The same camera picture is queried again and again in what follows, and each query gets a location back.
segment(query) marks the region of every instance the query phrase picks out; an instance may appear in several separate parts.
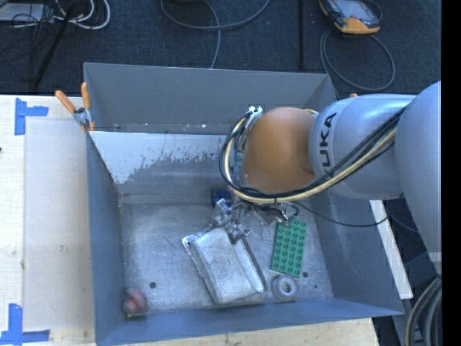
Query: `kuka logo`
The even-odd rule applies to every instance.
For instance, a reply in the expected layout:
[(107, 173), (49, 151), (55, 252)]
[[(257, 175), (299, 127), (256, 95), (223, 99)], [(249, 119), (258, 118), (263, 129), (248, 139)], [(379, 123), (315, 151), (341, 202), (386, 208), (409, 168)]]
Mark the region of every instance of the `kuka logo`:
[(330, 134), (331, 121), (333, 120), (335, 116), (336, 116), (336, 113), (333, 113), (329, 115), (328, 117), (326, 117), (325, 122), (323, 122), (323, 125), (326, 127), (326, 133), (323, 132), (324, 130), (320, 132), (321, 142), (319, 143), (319, 146), (320, 146), (320, 155), (323, 156), (322, 165), (324, 168), (328, 168), (331, 166), (330, 155), (328, 153), (328, 135)]

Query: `gray bin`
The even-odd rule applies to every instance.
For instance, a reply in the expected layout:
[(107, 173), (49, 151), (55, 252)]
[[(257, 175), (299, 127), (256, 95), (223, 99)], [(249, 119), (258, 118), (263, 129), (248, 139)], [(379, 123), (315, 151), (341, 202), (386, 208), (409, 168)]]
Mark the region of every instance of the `gray bin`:
[[(286, 303), (268, 291), (215, 305), (181, 245), (210, 222), (211, 190), (225, 189), (218, 152), (234, 122), (251, 105), (321, 111), (335, 101), (327, 75), (85, 63), (84, 80), (96, 123), (86, 150), (98, 345), (403, 313), (376, 227), (339, 226), (302, 210), (306, 277)], [(374, 222), (365, 200), (323, 192), (303, 203), (338, 221)], [(270, 283), (276, 227), (248, 225)], [(123, 313), (128, 286), (146, 295), (145, 316)]]

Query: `green lego brick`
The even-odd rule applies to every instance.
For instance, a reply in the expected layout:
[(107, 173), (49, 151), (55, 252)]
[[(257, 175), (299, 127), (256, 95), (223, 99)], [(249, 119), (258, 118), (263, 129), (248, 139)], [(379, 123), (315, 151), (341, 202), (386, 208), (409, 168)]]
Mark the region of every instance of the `green lego brick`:
[(299, 278), (303, 268), (306, 223), (291, 218), (286, 226), (277, 224), (271, 270)]

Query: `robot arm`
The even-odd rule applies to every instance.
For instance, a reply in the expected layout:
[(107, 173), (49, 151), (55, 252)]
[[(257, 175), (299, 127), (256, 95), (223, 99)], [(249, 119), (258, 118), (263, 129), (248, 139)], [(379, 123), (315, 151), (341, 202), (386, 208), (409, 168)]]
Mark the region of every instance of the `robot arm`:
[[(242, 154), (237, 175), (229, 166), (233, 144)], [(440, 82), (418, 96), (368, 94), (318, 114), (280, 107), (242, 120), (222, 164), (231, 191), (251, 203), (283, 203), (326, 188), (354, 199), (404, 196), (426, 248), (440, 251)]]

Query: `bin floor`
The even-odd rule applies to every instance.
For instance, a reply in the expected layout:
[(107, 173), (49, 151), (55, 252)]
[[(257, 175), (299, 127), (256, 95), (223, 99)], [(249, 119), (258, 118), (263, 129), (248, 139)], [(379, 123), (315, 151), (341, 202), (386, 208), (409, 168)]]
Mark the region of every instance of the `bin floor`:
[[(200, 277), (182, 238), (203, 230), (211, 220), (209, 205), (157, 205), (122, 203), (122, 247), (126, 286), (137, 287), (146, 295), (149, 311), (217, 308)], [(300, 212), (298, 220), (307, 223), (303, 267), (297, 301), (333, 296), (318, 239), (315, 221)], [(278, 301), (272, 294), (270, 270), (276, 224), (261, 225), (253, 216), (244, 223), (252, 233), (246, 238), (258, 262), (268, 291), (226, 306)]]

